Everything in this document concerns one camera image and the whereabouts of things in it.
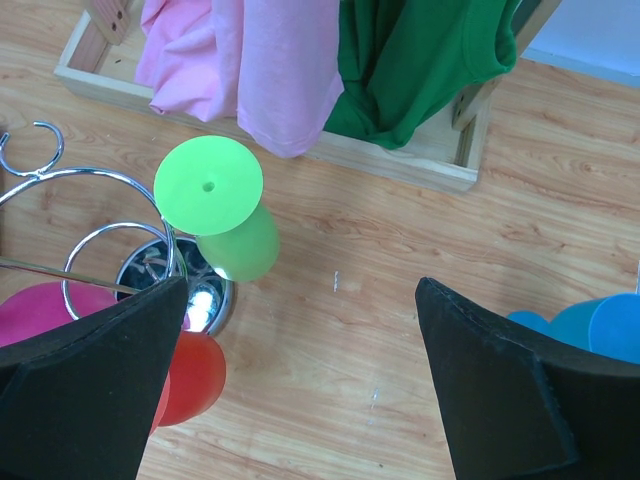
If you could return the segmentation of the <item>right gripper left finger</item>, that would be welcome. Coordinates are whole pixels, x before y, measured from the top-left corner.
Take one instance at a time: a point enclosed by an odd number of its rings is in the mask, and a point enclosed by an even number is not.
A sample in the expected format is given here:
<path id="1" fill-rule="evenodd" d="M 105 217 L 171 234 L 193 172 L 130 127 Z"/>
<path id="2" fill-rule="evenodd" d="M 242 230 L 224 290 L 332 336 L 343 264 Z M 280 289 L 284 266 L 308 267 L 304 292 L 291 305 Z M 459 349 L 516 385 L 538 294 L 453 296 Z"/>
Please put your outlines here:
<path id="1" fill-rule="evenodd" d="M 2 347 L 2 478 L 135 478 L 187 297 L 172 277 Z"/>

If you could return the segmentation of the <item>red wine glass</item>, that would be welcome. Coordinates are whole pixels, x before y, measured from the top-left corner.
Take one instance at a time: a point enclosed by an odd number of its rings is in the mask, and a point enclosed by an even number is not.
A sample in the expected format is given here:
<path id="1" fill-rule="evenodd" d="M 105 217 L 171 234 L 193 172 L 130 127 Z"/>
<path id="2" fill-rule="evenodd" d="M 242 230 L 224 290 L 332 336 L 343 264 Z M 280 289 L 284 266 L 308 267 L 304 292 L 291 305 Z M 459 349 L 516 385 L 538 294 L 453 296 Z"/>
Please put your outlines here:
<path id="1" fill-rule="evenodd" d="M 214 338 L 182 331 L 156 409 L 151 432 L 190 420 L 220 397 L 226 381 L 226 361 Z"/>

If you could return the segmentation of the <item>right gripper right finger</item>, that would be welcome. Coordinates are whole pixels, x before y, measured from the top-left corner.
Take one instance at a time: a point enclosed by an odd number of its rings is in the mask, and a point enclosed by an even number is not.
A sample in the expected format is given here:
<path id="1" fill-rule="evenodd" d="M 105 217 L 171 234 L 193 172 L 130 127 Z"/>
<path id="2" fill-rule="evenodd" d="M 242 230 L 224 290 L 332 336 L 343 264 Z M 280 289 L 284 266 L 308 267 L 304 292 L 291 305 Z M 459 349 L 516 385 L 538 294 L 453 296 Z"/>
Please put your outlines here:
<path id="1" fill-rule="evenodd" d="M 552 339 L 432 278 L 415 301 L 457 478 L 638 477 L 636 364 Z"/>

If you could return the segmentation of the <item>pink wine glass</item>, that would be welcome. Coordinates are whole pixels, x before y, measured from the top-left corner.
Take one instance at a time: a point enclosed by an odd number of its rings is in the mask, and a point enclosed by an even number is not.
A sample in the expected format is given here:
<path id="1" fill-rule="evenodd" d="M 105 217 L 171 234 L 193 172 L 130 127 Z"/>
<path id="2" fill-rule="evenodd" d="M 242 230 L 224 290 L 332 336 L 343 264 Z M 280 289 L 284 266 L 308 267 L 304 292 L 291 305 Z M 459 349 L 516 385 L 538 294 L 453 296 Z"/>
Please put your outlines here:
<path id="1" fill-rule="evenodd" d="M 181 335 L 187 283 L 170 279 L 123 301 L 89 285 L 74 284 L 81 319 L 66 311 L 59 283 L 28 287 L 1 304 L 1 361 L 42 355 L 92 340 L 118 350 L 161 351 L 170 356 Z"/>

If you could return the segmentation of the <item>blue wine glass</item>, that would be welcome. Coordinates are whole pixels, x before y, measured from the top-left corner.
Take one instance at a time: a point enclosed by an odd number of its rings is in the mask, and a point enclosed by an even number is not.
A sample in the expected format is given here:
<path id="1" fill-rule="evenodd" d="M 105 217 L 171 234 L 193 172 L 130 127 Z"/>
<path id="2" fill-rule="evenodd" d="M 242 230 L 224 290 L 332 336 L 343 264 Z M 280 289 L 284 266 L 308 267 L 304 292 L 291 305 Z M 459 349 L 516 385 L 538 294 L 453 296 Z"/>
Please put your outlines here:
<path id="1" fill-rule="evenodd" d="M 551 321 L 525 310 L 512 312 L 507 318 L 573 347 L 639 364 L 639 295 L 636 293 L 577 303 Z"/>

